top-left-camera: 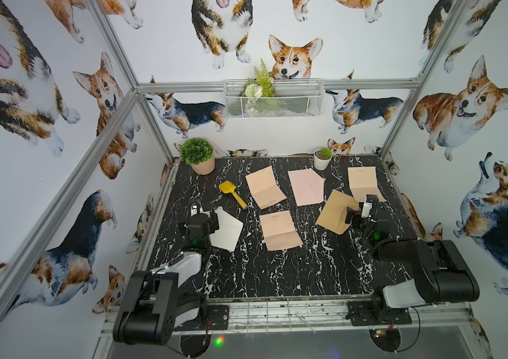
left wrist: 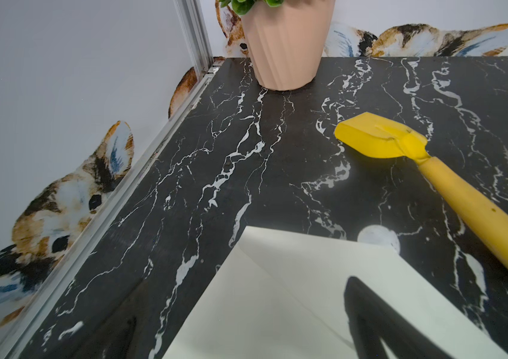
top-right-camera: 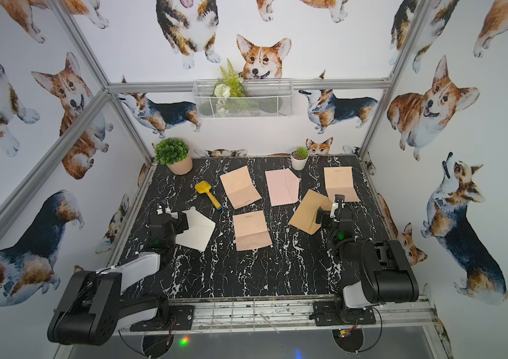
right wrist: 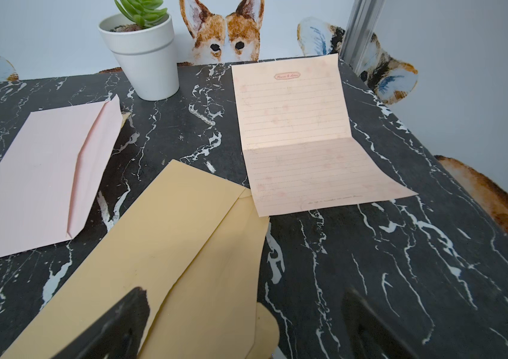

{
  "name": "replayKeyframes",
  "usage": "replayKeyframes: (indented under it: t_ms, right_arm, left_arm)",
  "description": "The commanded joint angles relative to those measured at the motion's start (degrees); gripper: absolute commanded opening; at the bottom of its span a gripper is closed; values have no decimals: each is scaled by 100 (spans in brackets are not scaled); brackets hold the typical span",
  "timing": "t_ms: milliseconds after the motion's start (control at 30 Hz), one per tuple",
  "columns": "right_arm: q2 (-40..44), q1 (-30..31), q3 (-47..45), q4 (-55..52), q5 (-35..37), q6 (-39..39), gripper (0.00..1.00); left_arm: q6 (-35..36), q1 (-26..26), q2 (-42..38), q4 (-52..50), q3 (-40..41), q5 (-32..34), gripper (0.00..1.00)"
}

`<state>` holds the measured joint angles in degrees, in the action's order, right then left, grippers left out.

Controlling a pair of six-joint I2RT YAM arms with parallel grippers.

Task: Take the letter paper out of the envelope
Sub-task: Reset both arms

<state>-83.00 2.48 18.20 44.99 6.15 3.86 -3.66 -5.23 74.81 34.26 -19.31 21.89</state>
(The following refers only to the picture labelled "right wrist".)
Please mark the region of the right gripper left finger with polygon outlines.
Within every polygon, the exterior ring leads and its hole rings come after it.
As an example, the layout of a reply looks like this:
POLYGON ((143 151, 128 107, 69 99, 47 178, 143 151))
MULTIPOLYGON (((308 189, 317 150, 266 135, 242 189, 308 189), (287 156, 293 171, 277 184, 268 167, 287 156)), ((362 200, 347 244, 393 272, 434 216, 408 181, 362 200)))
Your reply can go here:
POLYGON ((149 316, 147 291, 135 287, 53 357, 136 358, 149 316))

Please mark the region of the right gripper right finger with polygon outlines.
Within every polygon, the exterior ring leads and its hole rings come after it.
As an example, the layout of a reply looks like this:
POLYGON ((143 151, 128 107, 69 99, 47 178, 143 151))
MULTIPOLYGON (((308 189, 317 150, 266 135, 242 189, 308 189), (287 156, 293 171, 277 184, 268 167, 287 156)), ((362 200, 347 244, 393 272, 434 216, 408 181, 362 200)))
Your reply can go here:
POLYGON ((342 299, 342 316, 355 358, 417 358, 418 349, 406 329, 370 305, 354 288, 342 299), (374 347, 380 354, 374 353, 374 347))

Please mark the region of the brown kraft envelope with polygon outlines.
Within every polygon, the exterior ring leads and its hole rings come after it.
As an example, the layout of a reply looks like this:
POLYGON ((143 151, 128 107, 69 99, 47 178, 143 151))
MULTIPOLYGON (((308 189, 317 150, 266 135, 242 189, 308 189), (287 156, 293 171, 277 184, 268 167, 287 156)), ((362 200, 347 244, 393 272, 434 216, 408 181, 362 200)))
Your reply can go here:
POLYGON ((268 227, 249 189, 171 161, 4 356, 54 358, 141 287, 136 358, 269 358, 279 326, 257 299, 268 227))

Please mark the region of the pink envelope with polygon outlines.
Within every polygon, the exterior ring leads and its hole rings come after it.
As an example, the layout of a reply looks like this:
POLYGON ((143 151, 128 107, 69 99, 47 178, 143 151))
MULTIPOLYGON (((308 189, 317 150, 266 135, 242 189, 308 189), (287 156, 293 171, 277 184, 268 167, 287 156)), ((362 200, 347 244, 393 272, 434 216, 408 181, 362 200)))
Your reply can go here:
POLYGON ((0 257, 80 233, 122 123, 118 96, 29 115, 0 162, 0 257))

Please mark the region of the cream letter paper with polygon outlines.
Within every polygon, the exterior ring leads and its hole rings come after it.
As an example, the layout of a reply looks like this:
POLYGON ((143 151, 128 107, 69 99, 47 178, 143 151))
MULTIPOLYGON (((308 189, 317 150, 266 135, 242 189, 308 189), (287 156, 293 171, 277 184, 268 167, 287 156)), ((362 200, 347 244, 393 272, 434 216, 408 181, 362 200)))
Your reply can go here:
POLYGON ((336 55, 239 64, 231 71, 258 215, 413 195, 353 138, 336 55))

